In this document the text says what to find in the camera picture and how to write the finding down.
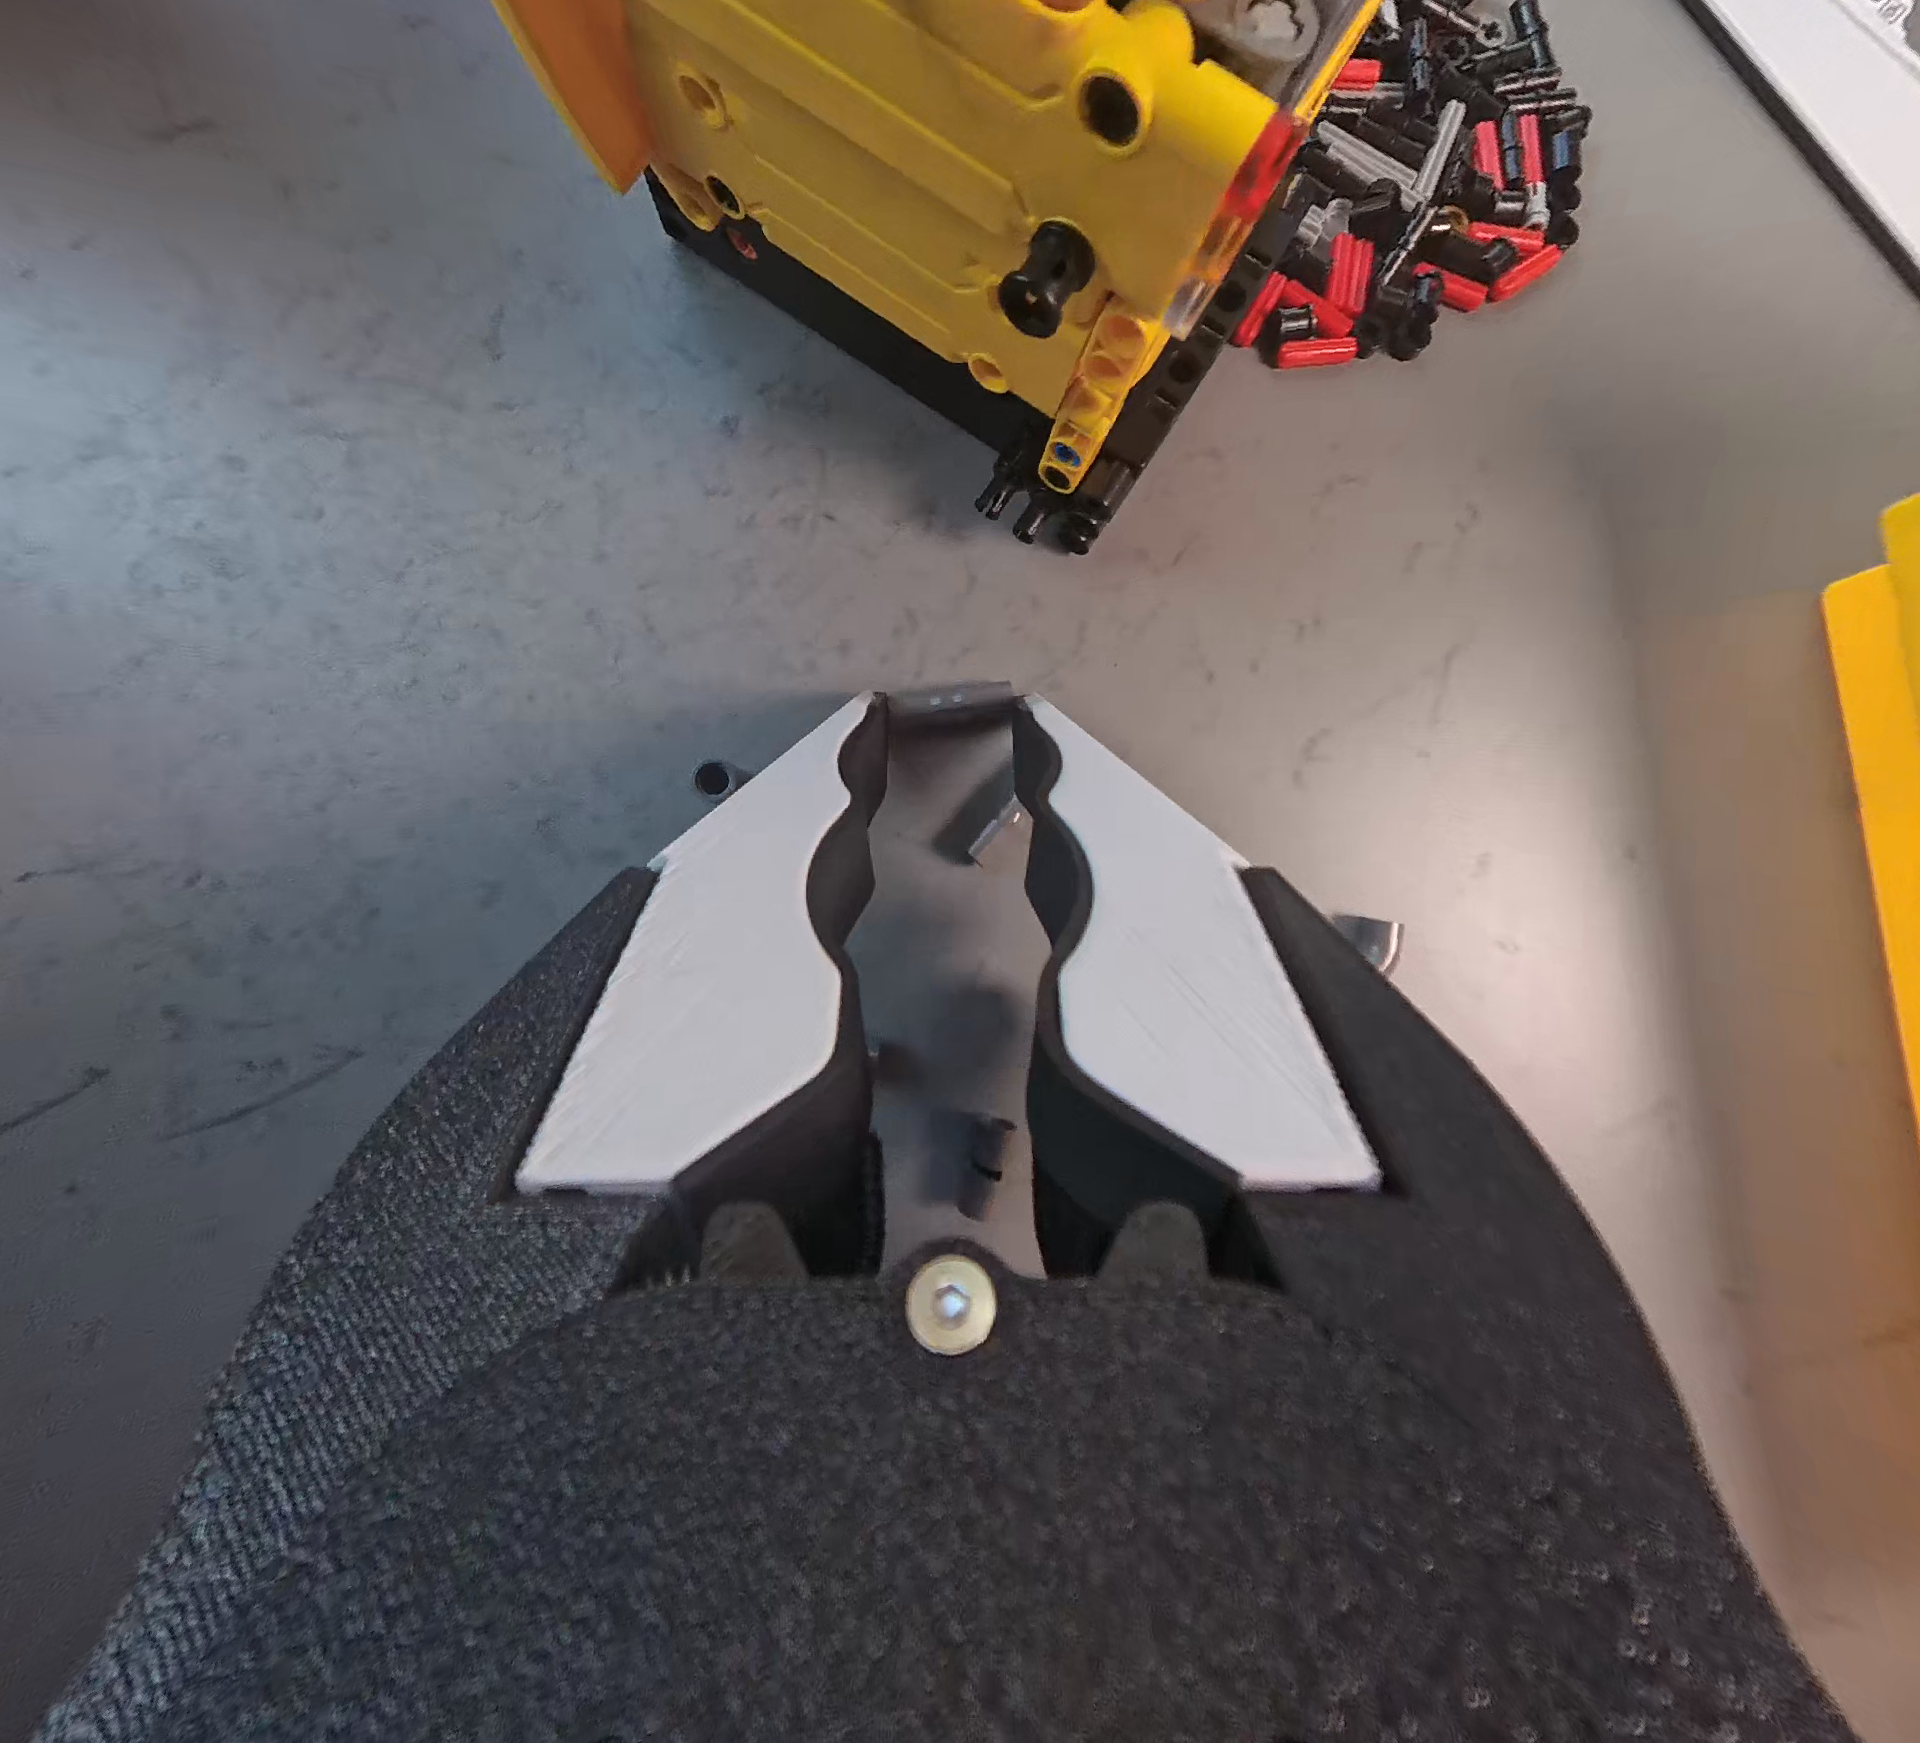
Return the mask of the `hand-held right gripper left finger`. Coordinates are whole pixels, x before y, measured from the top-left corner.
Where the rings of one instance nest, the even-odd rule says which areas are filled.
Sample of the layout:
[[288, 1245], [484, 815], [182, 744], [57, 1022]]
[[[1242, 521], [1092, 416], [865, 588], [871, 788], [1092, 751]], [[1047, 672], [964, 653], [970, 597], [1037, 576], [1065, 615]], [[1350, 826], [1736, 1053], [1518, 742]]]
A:
[[649, 1197], [665, 1268], [763, 1202], [811, 1272], [879, 1272], [887, 1179], [854, 923], [891, 775], [879, 688], [754, 773], [649, 862], [638, 918], [515, 1160], [520, 1197]]

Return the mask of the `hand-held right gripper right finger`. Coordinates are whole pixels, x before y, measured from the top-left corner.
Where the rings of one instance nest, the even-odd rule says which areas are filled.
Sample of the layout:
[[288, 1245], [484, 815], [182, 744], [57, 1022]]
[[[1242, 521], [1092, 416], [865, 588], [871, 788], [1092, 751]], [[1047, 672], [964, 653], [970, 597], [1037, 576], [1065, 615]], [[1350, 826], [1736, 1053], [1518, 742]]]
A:
[[1029, 1197], [1047, 1278], [1176, 1202], [1206, 1268], [1276, 1278], [1256, 1197], [1380, 1188], [1380, 1156], [1277, 961], [1265, 870], [1099, 744], [1014, 699], [1023, 894], [1047, 935], [1029, 1047]]

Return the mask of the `yellow lego robot model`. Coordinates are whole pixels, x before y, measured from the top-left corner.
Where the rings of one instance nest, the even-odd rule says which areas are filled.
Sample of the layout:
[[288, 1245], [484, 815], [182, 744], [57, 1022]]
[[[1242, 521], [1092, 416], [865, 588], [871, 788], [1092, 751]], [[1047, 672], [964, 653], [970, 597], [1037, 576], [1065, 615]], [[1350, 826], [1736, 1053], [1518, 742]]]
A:
[[1092, 550], [1380, 0], [490, 0], [610, 189]]

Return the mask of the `yellow plastic bin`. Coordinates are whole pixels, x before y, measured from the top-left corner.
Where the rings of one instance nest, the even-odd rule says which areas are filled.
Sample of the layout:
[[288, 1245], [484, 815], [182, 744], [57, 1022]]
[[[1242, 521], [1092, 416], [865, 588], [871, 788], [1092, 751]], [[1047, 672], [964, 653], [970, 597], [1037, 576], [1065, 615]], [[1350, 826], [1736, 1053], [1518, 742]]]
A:
[[1906, 1106], [1920, 1100], [1920, 500], [1883, 510], [1883, 563], [1817, 597], [1857, 832], [1883, 929], [1883, 975], [1899, 1037]]

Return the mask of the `pile of black red pins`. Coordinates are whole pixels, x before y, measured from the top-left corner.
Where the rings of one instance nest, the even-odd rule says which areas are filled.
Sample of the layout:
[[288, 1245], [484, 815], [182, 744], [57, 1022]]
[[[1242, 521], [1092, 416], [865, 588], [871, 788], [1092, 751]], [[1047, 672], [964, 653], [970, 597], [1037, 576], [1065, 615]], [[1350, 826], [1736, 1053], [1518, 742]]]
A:
[[1229, 346], [1413, 363], [1441, 313], [1518, 303], [1572, 245], [1585, 124], [1544, 0], [1380, 0], [1242, 250]]

